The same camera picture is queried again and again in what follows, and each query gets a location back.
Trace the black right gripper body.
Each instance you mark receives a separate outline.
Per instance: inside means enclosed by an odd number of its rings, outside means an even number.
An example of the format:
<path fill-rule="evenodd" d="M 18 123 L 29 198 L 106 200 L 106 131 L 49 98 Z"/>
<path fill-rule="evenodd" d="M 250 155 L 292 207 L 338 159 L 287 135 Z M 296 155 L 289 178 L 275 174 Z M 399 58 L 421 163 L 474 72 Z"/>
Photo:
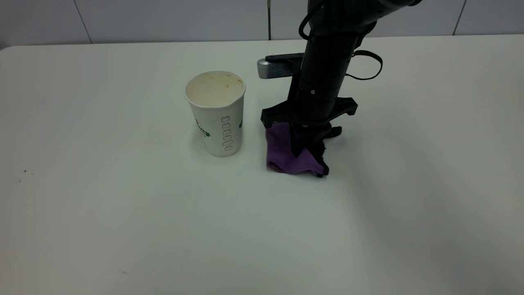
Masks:
<path fill-rule="evenodd" d="M 264 127 L 275 123 L 320 126 L 343 114 L 354 115 L 358 104 L 338 97 L 342 82 L 341 75 L 294 75 L 286 101 L 262 110 Z"/>

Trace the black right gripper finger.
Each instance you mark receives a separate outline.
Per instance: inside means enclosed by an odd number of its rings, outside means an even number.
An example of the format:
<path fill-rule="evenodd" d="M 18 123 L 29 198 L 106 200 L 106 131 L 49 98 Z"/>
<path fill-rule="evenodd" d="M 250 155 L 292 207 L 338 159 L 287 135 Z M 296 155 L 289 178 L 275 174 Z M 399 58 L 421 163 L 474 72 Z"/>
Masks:
<path fill-rule="evenodd" d="M 290 125 L 291 152 L 294 157 L 299 157 L 305 147 L 307 127 L 304 125 Z"/>
<path fill-rule="evenodd" d="M 309 152 L 315 158 L 322 158 L 325 152 L 324 140 L 335 138 L 342 133 L 342 127 L 332 125 L 318 126 L 318 129 L 313 134 L 312 140 L 309 142 Z"/>

